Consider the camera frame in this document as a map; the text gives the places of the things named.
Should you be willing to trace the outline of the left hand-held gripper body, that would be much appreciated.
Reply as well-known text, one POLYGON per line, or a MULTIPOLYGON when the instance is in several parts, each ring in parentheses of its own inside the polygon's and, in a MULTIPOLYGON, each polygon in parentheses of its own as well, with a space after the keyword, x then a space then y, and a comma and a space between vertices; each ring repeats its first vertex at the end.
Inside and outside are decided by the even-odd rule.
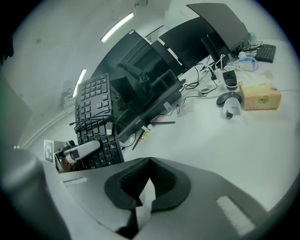
POLYGON ((70 154, 75 146, 73 140, 67 142, 44 140, 45 160, 53 163, 58 173, 77 171, 78 164, 70 154))

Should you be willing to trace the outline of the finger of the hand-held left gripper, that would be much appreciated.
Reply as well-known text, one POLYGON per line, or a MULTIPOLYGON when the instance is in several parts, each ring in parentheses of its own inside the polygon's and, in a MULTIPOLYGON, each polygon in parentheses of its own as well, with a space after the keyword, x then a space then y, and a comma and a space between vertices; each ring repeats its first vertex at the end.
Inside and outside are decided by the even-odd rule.
POLYGON ((64 151, 64 156, 68 162, 77 162, 100 149, 100 147, 101 142, 99 140, 93 140, 64 151))

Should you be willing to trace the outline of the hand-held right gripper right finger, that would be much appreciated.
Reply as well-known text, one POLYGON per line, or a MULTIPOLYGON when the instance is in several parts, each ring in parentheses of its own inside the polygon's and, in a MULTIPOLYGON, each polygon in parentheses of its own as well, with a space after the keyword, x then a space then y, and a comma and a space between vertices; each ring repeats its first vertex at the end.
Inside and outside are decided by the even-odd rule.
POLYGON ((264 207, 246 192, 204 169, 163 159, 190 179, 188 197, 175 209, 153 213, 140 231, 142 240, 237 240, 268 217, 264 207))

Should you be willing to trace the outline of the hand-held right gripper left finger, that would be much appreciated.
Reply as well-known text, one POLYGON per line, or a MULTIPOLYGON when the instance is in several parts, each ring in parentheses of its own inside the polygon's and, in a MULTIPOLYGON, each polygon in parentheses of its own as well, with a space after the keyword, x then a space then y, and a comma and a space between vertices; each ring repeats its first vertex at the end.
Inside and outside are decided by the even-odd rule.
POLYGON ((59 174, 63 187, 110 239, 149 240, 150 228, 138 228, 137 201, 148 182, 149 159, 138 158, 104 168, 59 174))

